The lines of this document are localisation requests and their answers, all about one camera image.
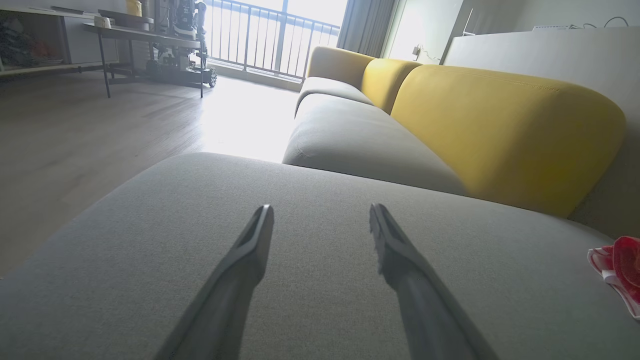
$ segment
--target yellow backrest cushion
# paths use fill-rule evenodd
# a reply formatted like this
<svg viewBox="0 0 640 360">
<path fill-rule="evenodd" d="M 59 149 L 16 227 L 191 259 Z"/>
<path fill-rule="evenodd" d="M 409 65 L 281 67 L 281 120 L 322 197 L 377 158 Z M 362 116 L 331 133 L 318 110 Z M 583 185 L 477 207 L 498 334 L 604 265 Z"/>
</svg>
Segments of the yellow backrest cushion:
<svg viewBox="0 0 640 360">
<path fill-rule="evenodd" d="M 390 114 L 400 85 L 418 66 L 414 61 L 373 59 L 364 70 L 361 91 L 373 105 Z"/>
<path fill-rule="evenodd" d="M 317 46 L 309 57 L 307 77 L 342 81 L 360 89 L 364 70 L 373 59 L 372 56 L 337 47 Z"/>
<path fill-rule="evenodd" d="M 587 88 L 424 65 L 391 116 L 438 154 L 473 197 L 566 217 L 618 151 L 623 112 Z"/>
</svg>

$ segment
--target yellow container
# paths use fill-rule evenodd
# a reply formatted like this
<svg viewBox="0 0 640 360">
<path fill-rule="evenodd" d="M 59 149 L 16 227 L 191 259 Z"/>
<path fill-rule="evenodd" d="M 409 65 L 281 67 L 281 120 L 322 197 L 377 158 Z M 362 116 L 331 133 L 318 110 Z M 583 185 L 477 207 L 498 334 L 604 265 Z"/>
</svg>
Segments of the yellow container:
<svg viewBox="0 0 640 360">
<path fill-rule="evenodd" d="M 138 0 L 126 0 L 127 13 L 133 16 L 142 16 L 142 3 Z"/>
</svg>

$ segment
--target gray fabric upholstery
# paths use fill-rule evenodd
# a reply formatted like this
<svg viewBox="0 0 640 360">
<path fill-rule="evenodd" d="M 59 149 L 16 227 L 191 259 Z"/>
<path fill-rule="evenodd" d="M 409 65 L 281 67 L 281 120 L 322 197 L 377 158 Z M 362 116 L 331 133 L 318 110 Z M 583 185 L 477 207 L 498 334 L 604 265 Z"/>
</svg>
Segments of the gray fabric upholstery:
<svg viewBox="0 0 640 360">
<path fill-rule="evenodd" d="M 373 106 L 373 102 L 371 102 L 365 94 L 347 83 L 312 76 L 311 78 L 305 79 L 305 83 L 302 84 L 298 102 L 296 103 L 296 114 L 298 113 L 300 102 L 309 94 L 333 95 Z"/>
<path fill-rule="evenodd" d="M 407 359 L 368 210 L 391 210 L 501 359 L 637 359 L 589 266 L 610 239 L 501 204 L 217 154 L 143 172 L 0 281 L 1 359 L 150 359 L 261 204 L 275 226 L 243 359 Z"/>
<path fill-rule="evenodd" d="M 453 170 L 381 109 L 311 94 L 296 120 L 285 164 L 466 194 Z"/>
</svg>

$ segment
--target sofa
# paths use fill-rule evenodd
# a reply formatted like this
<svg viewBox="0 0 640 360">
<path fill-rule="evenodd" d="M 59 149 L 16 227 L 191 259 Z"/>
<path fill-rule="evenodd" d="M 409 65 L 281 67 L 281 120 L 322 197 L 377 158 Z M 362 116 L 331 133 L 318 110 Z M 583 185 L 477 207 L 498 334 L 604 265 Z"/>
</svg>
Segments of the sofa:
<svg viewBox="0 0 640 360">
<path fill-rule="evenodd" d="M 363 56 L 314 50 L 283 163 L 567 217 L 623 139 L 608 98 L 532 76 L 404 61 L 374 101 L 368 84 L 390 60 Z"/>
<path fill-rule="evenodd" d="M 380 202 L 490 345 L 485 359 L 637 359 L 640 327 L 590 267 L 612 240 L 569 220 L 219 154 L 164 160 L 0 280 L 1 359 L 151 359 L 255 209 L 275 224 L 242 359 L 408 359 L 378 274 Z"/>
</svg>

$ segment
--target wooden floor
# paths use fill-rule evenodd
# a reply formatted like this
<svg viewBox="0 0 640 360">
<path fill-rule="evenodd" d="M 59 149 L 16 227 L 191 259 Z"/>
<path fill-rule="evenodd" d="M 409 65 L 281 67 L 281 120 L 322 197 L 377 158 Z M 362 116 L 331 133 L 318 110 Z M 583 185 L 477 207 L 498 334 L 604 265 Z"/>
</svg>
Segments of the wooden floor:
<svg viewBox="0 0 640 360">
<path fill-rule="evenodd" d="M 170 156 L 218 152 L 280 162 L 297 94 L 218 79 L 193 88 L 111 87 L 90 72 L 0 84 L 0 276 L 52 233 Z"/>
</svg>

